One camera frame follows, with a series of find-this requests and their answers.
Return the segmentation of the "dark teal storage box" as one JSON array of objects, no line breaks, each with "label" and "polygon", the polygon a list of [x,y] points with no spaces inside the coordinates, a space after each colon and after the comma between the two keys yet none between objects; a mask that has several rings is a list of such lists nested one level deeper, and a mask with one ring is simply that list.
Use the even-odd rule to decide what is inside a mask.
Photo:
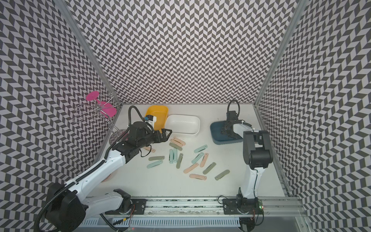
[{"label": "dark teal storage box", "polygon": [[231,138],[226,134],[222,133],[222,128],[225,124],[225,121],[217,121],[213,122],[210,125],[210,132],[213,142],[216,145],[226,145],[226,144],[235,144],[240,143],[243,141],[242,137],[238,137],[237,139]]}]

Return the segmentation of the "pink knife diagonal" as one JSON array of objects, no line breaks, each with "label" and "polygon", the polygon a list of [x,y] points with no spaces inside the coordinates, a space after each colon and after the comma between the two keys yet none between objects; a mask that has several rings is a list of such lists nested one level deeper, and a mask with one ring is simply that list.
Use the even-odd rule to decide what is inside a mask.
[{"label": "pink knife diagonal", "polygon": [[185,170],[184,170],[184,174],[188,174],[188,173],[190,173],[191,171],[193,171],[195,168],[197,168],[199,166],[199,164],[198,163],[195,163],[195,164],[193,164],[193,165],[191,165],[190,167],[188,167],[188,168],[186,168]]}]

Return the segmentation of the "pink knife vertical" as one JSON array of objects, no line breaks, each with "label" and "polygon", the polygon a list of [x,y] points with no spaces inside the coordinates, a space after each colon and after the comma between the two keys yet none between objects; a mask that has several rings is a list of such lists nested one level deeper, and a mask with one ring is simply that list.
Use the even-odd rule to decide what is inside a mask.
[{"label": "pink knife vertical", "polygon": [[200,163],[200,167],[204,167],[204,166],[205,166],[206,161],[207,161],[207,159],[208,159],[208,156],[209,156],[208,153],[205,153],[205,154],[204,154],[203,159],[202,159],[202,161],[201,161],[201,163]]}]

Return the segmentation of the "pink knife bottom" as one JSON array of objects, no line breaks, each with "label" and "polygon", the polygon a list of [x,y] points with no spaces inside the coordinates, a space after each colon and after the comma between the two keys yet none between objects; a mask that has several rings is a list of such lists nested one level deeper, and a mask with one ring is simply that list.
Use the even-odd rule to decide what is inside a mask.
[{"label": "pink knife bottom", "polygon": [[203,176],[203,175],[196,175],[196,174],[190,174],[189,177],[190,177],[190,178],[193,178],[193,179],[198,179],[198,180],[206,180],[206,179],[207,179],[206,176]]}]

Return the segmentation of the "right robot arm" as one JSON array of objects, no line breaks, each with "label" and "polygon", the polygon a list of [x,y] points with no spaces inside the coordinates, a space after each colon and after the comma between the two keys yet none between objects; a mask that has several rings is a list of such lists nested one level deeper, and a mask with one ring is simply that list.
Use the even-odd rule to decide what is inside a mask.
[{"label": "right robot arm", "polygon": [[255,130],[251,124],[239,119],[241,107],[236,99],[227,106],[226,121],[221,133],[232,139],[243,140],[243,161],[246,164],[245,180],[236,195],[237,209],[242,214],[262,210],[259,206],[258,187],[264,171],[273,162],[270,134],[266,130]]}]

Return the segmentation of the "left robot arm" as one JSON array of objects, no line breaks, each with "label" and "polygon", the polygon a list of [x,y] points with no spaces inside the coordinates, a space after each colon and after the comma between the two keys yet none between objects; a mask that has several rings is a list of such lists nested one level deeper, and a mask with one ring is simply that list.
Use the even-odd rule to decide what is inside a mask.
[{"label": "left robot arm", "polygon": [[167,142],[172,130],[154,130],[148,122],[130,125],[107,150],[100,162],[65,184],[53,184],[47,202],[34,221],[33,230],[41,231],[40,221],[47,219],[56,232],[72,232],[85,220],[108,211],[127,213],[131,210],[130,195],[121,189],[89,198],[88,195],[115,170],[129,163],[142,148]]}]

